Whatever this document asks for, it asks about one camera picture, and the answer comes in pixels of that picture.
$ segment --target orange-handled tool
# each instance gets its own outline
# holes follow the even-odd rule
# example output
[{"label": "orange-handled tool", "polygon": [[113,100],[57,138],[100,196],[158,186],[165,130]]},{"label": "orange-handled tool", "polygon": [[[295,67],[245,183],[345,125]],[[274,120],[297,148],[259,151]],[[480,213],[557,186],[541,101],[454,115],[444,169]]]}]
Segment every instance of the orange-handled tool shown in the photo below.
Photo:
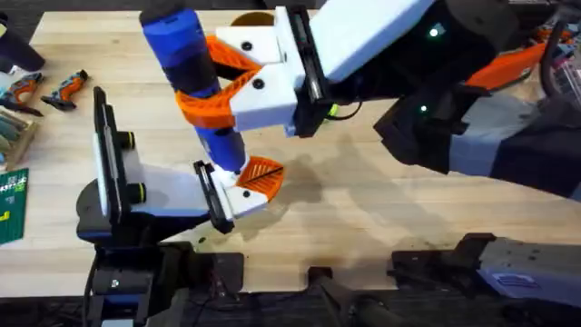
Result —
[{"label": "orange-handled tool", "polygon": [[48,96],[41,97],[46,104],[50,104],[54,108],[62,111],[68,111],[76,108],[76,104],[71,101],[71,95],[75,94],[83,88],[84,82],[89,79],[89,75],[84,70],[73,74],[64,80],[56,89]]},{"label": "orange-handled tool", "polygon": [[43,80],[44,77],[41,73],[24,76],[13,83],[3,94],[0,94],[0,105],[18,113],[33,114],[42,117],[43,115],[38,110],[28,107],[26,103]]}]

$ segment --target wooden table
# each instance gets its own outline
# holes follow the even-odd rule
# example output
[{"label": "wooden table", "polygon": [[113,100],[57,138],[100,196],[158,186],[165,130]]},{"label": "wooden table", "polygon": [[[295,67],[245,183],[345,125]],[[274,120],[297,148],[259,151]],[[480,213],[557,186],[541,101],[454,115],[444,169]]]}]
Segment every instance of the wooden table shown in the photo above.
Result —
[{"label": "wooden table", "polygon": [[[199,13],[207,31],[241,12]],[[69,74],[92,77],[74,96],[78,109],[45,114],[22,166],[30,167],[25,238],[0,247],[0,297],[79,295],[92,245],[77,239],[74,210],[94,177],[92,88],[113,104],[118,126],[136,133],[142,161],[192,172],[206,155],[177,105],[141,32],[137,12],[46,13],[32,44],[47,59],[47,94]],[[532,89],[515,91],[528,96]],[[371,126],[392,102],[364,105],[309,140],[281,127],[244,133],[250,154],[284,163],[286,181],[267,211],[229,235],[204,225],[174,239],[204,252],[242,252],[248,291],[298,290],[310,265],[337,268],[352,287],[393,287],[385,275],[397,249],[452,248],[465,233],[492,232],[526,242],[581,243],[581,205],[511,183],[443,176],[398,163]]]}]

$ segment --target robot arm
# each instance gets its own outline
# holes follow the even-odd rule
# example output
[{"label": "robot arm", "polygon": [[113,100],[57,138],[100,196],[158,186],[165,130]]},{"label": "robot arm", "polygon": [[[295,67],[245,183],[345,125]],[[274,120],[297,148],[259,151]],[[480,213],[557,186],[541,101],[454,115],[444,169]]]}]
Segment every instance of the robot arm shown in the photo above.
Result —
[{"label": "robot arm", "polygon": [[[140,21],[214,163],[209,203],[230,223],[262,208],[282,183],[282,166],[248,156],[240,132],[282,125],[287,136],[312,137],[334,104],[421,94],[425,103],[405,109],[416,113],[490,63],[517,28],[508,5],[489,0],[331,0],[312,19],[304,8],[278,7],[273,26],[222,27],[209,37],[179,4]],[[218,75],[233,81],[220,89]],[[452,129],[461,115],[447,114],[435,124]]]},{"label": "robot arm", "polygon": [[[577,23],[574,4],[562,6],[559,19]],[[487,176],[581,201],[576,64],[556,64],[560,90],[552,86],[548,73],[561,31],[562,27],[554,29],[542,55],[546,99],[534,104],[501,93],[478,94],[478,89],[464,85],[439,90],[425,84],[401,98],[374,125],[383,144],[404,164]]]}]

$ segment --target wooden tabletop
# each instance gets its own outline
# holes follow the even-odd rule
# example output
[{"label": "wooden tabletop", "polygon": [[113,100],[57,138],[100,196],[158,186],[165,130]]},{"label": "wooden tabletop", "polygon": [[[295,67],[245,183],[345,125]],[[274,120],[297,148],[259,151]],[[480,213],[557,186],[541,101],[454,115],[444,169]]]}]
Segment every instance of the wooden tabletop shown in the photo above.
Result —
[{"label": "wooden tabletop", "polygon": [[[241,12],[200,12],[206,31]],[[173,101],[142,35],[137,12],[46,13],[33,46],[46,58],[48,94],[80,69],[92,77],[61,113],[45,114],[22,166],[30,168],[25,238],[0,247],[0,297],[80,295],[92,245],[76,237],[75,201],[93,180],[93,86],[114,106],[117,124],[135,131],[144,163],[191,172],[207,157]],[[530,94],[524,85],[513,90]],[[492,232],[526,242],[581,243],[581,205],[511,183],[450,176],[397,162],[371,126],[393,104],[364,104],[347,122],[325,123],[307,140],[281,127],[244,133],[248,153],[287,168],[268,210],[229,235],[204,225],[173,239],[203,252],[241,252],[247,291],[298,290],[310,265],[336,268],[352,287],[392,287],[385,275],[397,249],[452,248],[465,233]],[[353,107],[342,109],[348,113]]]}]

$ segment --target metal screw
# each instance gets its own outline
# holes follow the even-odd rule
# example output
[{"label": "metal screw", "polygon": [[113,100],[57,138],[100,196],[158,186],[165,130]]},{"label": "metal screw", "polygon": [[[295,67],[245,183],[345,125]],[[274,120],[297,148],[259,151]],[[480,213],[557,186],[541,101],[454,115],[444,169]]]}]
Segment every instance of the metal screw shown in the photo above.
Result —
[{"label": "metal screw", "polygon": [[255,79],[252,82],[252,86],[254,86],[255,89],[262,89],[262,87],[264,87],[264,81],[262,81],[260,78]]},{"label": "metal screw", "polygon": [[252,43],[248,42],[248,41],[244,41],[242,42],[242,50],[244,51],[250,51],[252,50]]}]

